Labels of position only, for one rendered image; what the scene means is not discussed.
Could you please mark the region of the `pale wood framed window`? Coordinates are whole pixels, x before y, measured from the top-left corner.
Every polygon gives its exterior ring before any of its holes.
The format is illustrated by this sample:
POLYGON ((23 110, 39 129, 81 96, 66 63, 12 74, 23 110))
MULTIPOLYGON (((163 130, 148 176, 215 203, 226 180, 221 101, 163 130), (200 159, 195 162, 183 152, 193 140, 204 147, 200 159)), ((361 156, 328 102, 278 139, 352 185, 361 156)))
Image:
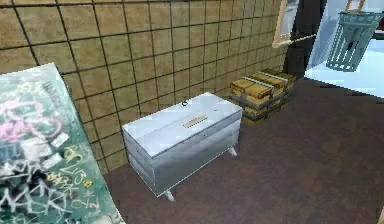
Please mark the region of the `pale wood framed window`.
POLYGON ((299 2, 300 0, 280 1, 279 15, 276 23, 274 39, 272 42, 273 48, 279 48, 285 45, 290 45, 295 42, 315 37, 315 34, 311 34, 306 35, 304 37, 296 38, 292 34, 293 25, 299 8, 299 2))

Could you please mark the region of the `white chest of drawers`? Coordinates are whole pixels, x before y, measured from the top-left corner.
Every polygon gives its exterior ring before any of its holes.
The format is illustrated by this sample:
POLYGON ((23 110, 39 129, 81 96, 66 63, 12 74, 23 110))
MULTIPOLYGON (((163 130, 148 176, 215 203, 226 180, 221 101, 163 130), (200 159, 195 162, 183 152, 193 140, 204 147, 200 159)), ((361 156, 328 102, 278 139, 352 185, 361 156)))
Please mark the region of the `white chest of drawers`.
POLYGON ((153 194, 171 189, 225 152, 236 154, 243 109, 206 92, 122 126, 129 162, 153 194), (208 118, 190 128, 188 121, 208 118))

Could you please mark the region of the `teal slatted laundry basket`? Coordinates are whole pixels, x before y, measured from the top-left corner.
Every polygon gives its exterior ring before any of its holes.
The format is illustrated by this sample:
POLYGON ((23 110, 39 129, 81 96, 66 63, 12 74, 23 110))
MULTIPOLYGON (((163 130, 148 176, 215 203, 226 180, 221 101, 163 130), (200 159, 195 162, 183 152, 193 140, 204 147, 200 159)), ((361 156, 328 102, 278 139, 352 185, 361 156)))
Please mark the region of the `teal slatted laundry basket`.
POLYGON ((383 17, 384 13, 340 12, 326 67, 336 71, 355 72, 383 17))

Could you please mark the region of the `green graffiti bin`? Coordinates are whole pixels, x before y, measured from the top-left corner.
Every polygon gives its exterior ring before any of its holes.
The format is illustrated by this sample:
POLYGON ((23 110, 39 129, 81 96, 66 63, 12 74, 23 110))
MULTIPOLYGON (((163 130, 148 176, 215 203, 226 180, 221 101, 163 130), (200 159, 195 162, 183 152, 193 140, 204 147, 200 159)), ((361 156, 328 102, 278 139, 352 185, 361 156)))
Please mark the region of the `green graffiti bin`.
POLYGON ((0 75, 0 224, 127 224, 53 63, 0 75))

